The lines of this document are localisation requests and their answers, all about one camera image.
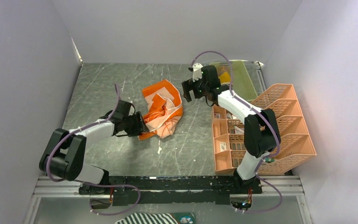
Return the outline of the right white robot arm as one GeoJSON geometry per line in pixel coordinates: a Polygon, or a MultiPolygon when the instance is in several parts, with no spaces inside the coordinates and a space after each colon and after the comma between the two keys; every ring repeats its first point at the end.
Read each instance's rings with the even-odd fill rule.
{"type": "Polygon", "coordinates": [[[276,116],[271,109],[261,109],[247,102],[233,90],[232,84],[221,84],[215,66],[196,63],[188,68],[192,78],[182,82],[184,98],[190,102],[205,97],[213,105],[231,112],[244,125],[244,146],[246,149],[242,163],[234,171],[233,188],[245,193],[257,177],[262,162],[270,157],[281,143],[276,116]]]}

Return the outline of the orange white towel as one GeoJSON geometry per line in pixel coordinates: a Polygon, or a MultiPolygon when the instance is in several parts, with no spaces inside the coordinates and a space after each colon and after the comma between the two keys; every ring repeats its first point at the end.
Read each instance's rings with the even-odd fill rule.
{"type": "Polygon", "coordinates": [[[179,90],[167,79],[145,87],[142,94],[147,102],[148,113],[143,116],[149,132],[138,139],[145,140],[154,135],[166,138],[173,135],[183,116],[183,103],[179,90]]]}

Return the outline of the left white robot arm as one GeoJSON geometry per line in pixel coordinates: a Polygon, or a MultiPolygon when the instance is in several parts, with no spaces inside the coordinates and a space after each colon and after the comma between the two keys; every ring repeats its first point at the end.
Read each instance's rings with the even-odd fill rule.
{"type": "Polygon", "coordinates": [[[86,148],[109,137],[133,137],[148,132],[141,112],[133,103],[119,100],[115,109],[91,124],[70,130],[55,129],[39,162],[39,169],[51,180],[80,182],[81,195],[112,191],[105,169],[84,161],[86,148]]]}

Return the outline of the brown yellow bear towel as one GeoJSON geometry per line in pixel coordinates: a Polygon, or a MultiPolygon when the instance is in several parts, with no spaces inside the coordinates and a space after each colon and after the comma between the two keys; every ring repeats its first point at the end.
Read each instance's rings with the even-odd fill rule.
{"type": "Polygon", "coordinates": [[[231,77],[228,72],[223,72],[222,74],[218,75],[219,81],[221,85],[230,84],[231,77]]]}

